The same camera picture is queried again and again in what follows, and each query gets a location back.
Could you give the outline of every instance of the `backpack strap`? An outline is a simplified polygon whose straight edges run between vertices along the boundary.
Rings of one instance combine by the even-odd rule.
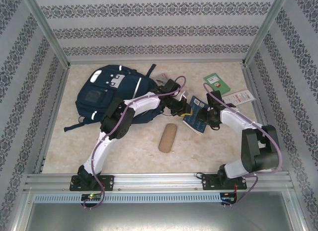
[[[77,124],[74,124],[74,125],[72,125],[72,126],[69,126],[69,127],[65,127],[64,128],[64,132],[67,132],[67,131],[69,131],[69,130],[73,130],[74,128],[79,128],[79,127],[82,127],[82,126],[84,126],[85,125],[85,123],[77,123]]]
[[[79,123],[77,124],[74,124],[72,126],[69,126],[69,127],[65,127],[64,128],[64,132],[67,132],[69,130],[73,130],[75,128],[80,128],[86,124],[92,124],[92,123],[97,123],[98,121],[94,121],[94,120],[91,120],[91,119],[87,119],[87,118],[84,118],[82,122],[80,122],[80,117],[79,117]]]
[[[148,70],[148,72],[147,72],[147,74],[146,74],[147,77],[150,76],[151,72],[154,70],[155,67],[156,67],[155,64],[153,64],[153,65],[150,67],[150,69]]]

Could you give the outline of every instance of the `navy blue backpack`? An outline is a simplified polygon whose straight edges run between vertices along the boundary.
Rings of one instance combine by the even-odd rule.
[[[89,77],[78,94],[75,102],[80,115],[79,123],[65,127],[64,131],[84,126],[85,124],[100,122],[111,101],[119,97],[123,100],[142,96],[157,84],[149,78],[156,67],[151,66],[147,75],[138,73],[128,67],[108,65],[97,69]],[[134,117],[133,124],[147,123],[163,112],[163,107],[149,110]]]

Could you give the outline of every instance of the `green book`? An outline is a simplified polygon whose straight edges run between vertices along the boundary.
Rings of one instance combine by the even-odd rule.
[[[217,73],[204,77],[204,80],[206,83],[210,84],[214,90],[219,90],[221,94],[225,94],[231,90]]]

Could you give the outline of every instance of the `book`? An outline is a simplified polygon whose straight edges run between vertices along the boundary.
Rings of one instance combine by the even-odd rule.
[[[224,103],[231,103],[235,106],[255,100],[254,96],[248,89],[224,96],[222,99]]]
[[[206,103],[202,102],[200,99],[198,99],[196,96],[192,96],[190,101],[190,106],[192,107],[193,113],[191,116],[190,115],[184,116],[183,122],[189,128],[191,128],[196,134],[202,135],[207,125],[197,120],[196,117],[201,108],[203,107],[208,108],[209,106]]]
[[[230,87],[228,87],[228,85],[217,75],[217,73],[204,77],[204,80],[206,83],[211,85],[214,90],[220,91],[221,95],[231,90]]]

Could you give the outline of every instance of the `blue book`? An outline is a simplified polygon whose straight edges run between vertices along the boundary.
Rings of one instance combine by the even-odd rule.
[[[186,115],[183,118],[183,122],[191,128],[196,134],[202,135],[204,133],[205,127],[207,126],[205,123],[200,122],[196,119],[199,110],[203,107],[208,108],[209,106],[198,99],[196,96],[192,96],[190,101],[190,106],[192,107],[193,114]]]

